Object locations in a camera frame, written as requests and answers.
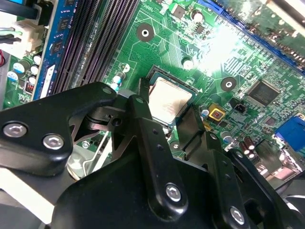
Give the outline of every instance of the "white connector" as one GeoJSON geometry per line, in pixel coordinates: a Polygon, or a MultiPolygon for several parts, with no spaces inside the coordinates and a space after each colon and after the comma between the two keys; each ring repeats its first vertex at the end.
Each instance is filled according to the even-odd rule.
{"type": "Polygon", "coordinates": [[[31,20],[16,21],[11,25],[15,31],[22,32],[22,35],[15,35],[20,42],[13,44],[1,44],[0,49],[22,59],[25,55],[36,50],[42,45],[44,27],[35,25],[31,20]]]}

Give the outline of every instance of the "wire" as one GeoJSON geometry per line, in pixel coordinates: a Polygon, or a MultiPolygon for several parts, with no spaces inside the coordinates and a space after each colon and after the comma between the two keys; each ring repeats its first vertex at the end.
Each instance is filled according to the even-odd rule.
{"type": "Polygon", "coordinates": [[[20,31],[10,31],[10,30],[0,30],[0,36],[3,35],[22,35],[22,32],[20,31]]]}
{"type": "Polygon", "coordinates": [[[98,153],[99,153],[99,151],[100,151],[100,149],[101,149],[101,147],[102,147],[104,141],[106,140],[106,137],[107,137],[108,133],[109,133],[109,131],[107,131],[107,132],[105,133],[105,135],[104,135],[104,137],[103,137],[101,143],[99,144],[99,146],[97,147],[97,149],[96,149],[96,151],[95,151],[95,154],[94,154],[93,158],[90,159],[90,160],[84,161],[84,162],[82,163],[82,169],[83,169],[83,171],[84,171],[85,177],[87,176],[87,171],[86,171],[86,166],[85,166],[85,165],[86,165],[87,163],[92,162],[92,161],[95,160],[95,158],[96,158],[96,156],[98,155],[98,153]]]}

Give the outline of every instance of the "motherboard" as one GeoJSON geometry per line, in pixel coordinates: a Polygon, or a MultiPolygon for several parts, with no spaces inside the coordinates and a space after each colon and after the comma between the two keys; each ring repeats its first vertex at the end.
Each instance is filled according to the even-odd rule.
{"type": "MultiPolygon", "coordinates": [[[[41,50],[35,89],[28,92],[33,73],[27,68],[25,76],[8,80],[4,108],[95,81],[117,93],[138,93],[139,79],[146,78],[151,113],[173,155],[184,157],[175,124],[194,105],[225,150],[239,148],[256,164],[255,147],[263,142],[283,150],[283,126],[305,120],[305,38],[268,3],[79,0],[75,8],[76,3],[68,6],[69,17],[57,17],[57,26],[49,28],[51,43],[44,39],[48,48],[41,50]]],[[[37,53],[11,57],[9,70],[20,61],[32,67],[37,53]]],[[[104,134],[79,146],[94,152],[104,134]]],[[[288,151],[305,154],[300,146],[286,147],[286,159],[288,151]]],[[[291,170],[302,171],[298,166],[291,170]]]]}

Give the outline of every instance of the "black chip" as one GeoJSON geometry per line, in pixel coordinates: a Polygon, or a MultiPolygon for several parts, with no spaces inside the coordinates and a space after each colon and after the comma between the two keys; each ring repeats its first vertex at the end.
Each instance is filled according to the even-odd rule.
{"type": "Polygon", "coordinates": [[[225,121],[222,121],[219,126],[225,128],[228,125],[228,123],[226,123],[225,121]]]}
{"type": "Polygon", "coordinates": [[[265,123],[269,126],[273,126],[275,124],[276,120],[272,117],[270,117],[265,123]]]}
{"type": "Polygon", "coordinates": [[[69,25],[70,18],[61,18],[58,27],[57,27],[57,32],[65,30],[68,25],[69,25]]]}
{"type": "Polygon", "coordinates": [[[248,92],[248,96],[263,106],[268,106],[278,95],[279,91],[265,82],[258,82],[248,92]]]}
{"type": "Polygon", "coordinates": [[[62,46],[62,41],[54,43],[51,49],[51,54],[53,55],[54,53],[57,53],[61,49],[61,46],[62,46]]]}
{"type": "Polygon", "coordinates": [[[65,1],[65,6],[72,6],[74,4],[75,0],[66,0],[65,1]]]}
{"type": "Polygon", "coordinates": [[[203,32],[203,30],[204,30],[204,27],[199,25],[198,28],[196,29],[196,33],[200,34],[203,32]]]}
{"type": "Polygon", "coordinates": [[[177,8],[175,9],[173,15],[179,19],[183,18],[183,16],[185,15],[185,9],[183,9],[183,7],[181,6],[177,6],[177,8]]]}
{"type": "Polygon", "coordinates": [[[25,81],[24,80],[19,80],[18,83],[19,83],[20,88],[23,89],[24,85],[25,85],[25,81]]]}

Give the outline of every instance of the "silver screw head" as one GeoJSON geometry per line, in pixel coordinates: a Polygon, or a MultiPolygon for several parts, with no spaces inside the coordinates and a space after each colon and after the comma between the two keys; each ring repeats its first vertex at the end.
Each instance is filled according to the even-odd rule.
{"type": "Polygon", "coordinates": [[[111,91],[106,87],[103,88],[103,92],[105,92],[107,94],[111,94],[111,91]]]}
{"type": "Polygon", "coordinates": [[[3,133],[8,137],[22,137],[27,133],[27,128],[19,123],[7,124],[3,128],[3,133]]]}
{"type": "Polygon", "coordinates": [[[141,99],[141,98],[136,98],[135,100],[138,101],[138,102],[141,103],[141,104],[144,103],[143,99],[141,99]]]}
{"type": "Polygon", "coordinates": [[[237,151],[236,154],[240,157],[240,158],[243,158],[243,155],[241,152],[237,151]]]}
{"type": "Polygon", "coordinates": [[[174,202],[179,202],[181,200],[181,192],[175,185],[167,185],[166,194],[174,202]]]}
{"type": "Polygon", "coordinates": [[[236,207],[231,207],[230,213],[238,224],[240,225],[244,224],[244,216],[242,215],[240,210],[238,210],[236,207]]]}
{"type": "Polygon", "coordinates": [[[87,141],[83,141],[81,146],[84,148],[84,149],[88,149],[90,147],[90,143],[87,142],[87,141]]]}
{"type": "Polygon", "coordinates": [[[215,134],[210,133],[210,136],[211,136],[212,139],[217,140],[217,136],[215,134]]]}
{"type": "Polygon", "coordinates": [[[63,147],[63,139],[59,135],[45,136],[42,142],[48,149],[58,150],[63,147]]]}

